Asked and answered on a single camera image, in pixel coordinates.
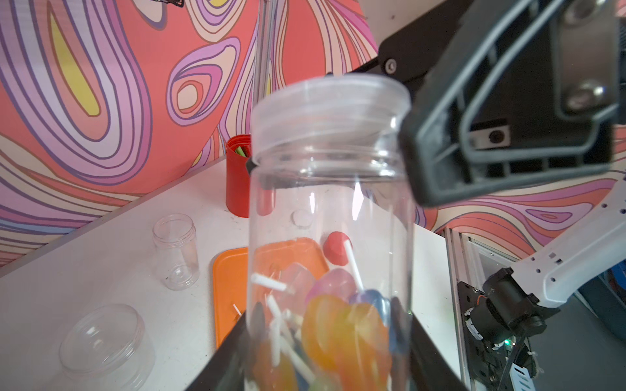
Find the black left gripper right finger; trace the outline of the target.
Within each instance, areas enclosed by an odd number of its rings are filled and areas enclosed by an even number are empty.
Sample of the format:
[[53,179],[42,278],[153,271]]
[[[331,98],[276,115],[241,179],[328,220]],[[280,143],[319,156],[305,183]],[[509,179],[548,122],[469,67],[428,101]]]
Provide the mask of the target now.
[[459,377],[446,363],[424,327],[412,316],[410,329],[411,390],[466,391]]

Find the clear candy jar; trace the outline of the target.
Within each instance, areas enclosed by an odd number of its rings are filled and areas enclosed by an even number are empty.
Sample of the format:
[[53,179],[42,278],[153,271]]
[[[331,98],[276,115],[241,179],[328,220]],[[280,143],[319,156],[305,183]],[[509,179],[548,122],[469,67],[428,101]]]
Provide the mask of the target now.
[[158,279],[173,291],[192,287],[200,276],[197,230],[192,219],[183,213],[166,215],[154,224],[152,233]]

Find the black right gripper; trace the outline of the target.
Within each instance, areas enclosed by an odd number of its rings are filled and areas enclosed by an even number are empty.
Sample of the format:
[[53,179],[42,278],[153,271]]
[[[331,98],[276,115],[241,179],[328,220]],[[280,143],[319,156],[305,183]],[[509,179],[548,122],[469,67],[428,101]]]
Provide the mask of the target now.
[[621,116],[617,2],[360,5],[378,53],[352,72],[417,93],[399,146],[419,205],[608,170]]

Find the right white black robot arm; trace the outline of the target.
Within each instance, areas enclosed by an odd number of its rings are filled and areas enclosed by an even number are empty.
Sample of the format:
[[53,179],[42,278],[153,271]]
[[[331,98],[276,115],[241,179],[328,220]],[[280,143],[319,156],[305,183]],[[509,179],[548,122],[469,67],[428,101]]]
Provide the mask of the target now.
[[[435,57],[399,131],[419,205],[611,168],[625,121],[625,19],[612,1],[363,1],[378,62],[413,55],[435,22]],[[471,314],[500,341],[544,331],[582,285],[625,258],[625,182],[540,251],[484,284]]]

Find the clear white jar lid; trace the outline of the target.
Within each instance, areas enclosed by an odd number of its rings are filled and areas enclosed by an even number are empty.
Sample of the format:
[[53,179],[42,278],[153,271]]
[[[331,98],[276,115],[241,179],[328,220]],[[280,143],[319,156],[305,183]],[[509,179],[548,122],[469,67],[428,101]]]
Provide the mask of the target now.
[[250,123],[253,161],[281,150],[394,152],[409,90],[368,73],[322,77],[287,86],[262,99]]

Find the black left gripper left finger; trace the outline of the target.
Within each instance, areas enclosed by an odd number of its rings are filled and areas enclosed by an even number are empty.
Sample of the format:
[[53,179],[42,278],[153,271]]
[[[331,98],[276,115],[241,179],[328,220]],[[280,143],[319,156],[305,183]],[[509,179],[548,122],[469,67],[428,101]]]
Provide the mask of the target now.
[[246,325],[246,314],[243,314],[210,361],[186,390],[244,391],[248,353],[249,332]]

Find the red cup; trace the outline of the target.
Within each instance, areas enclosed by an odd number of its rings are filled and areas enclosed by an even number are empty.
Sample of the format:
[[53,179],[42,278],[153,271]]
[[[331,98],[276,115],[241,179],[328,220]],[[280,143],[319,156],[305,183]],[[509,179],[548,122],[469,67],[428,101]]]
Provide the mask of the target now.
[[[247,157],[239,156],[235,149],[242,146]],[[253,167],[252,144],[250,135],[237,135],[226,144],[226,206],[240,218],[249,218],[250,177],[249,168]]]

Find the orange plastic tray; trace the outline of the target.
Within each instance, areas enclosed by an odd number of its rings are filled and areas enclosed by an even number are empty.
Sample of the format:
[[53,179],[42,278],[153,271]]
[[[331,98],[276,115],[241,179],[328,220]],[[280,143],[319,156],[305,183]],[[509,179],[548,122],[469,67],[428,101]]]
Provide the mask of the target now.
[[[290,264],[297,262],[314,277],[329,271],[319,244],[310,238],[297,238],[267,244],[260,249],[262,273],[276,279]],[[221,345],[246,310],[248,249],[230,249],[213,261],[213,300],[215,313],[215,340]]]

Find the white lid jar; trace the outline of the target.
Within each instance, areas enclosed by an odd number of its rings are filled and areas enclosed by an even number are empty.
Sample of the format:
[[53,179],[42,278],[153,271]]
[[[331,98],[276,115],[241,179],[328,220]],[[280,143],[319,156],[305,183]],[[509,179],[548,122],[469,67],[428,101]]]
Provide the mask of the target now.
[[[397,151],[281,150],[250,174],[249,390],[406,390],[412,201]],[[308,229],[291,223],[309,210]],[[341,231],[348,265],[319,279],[294,262],[276,279],[260,249]]]

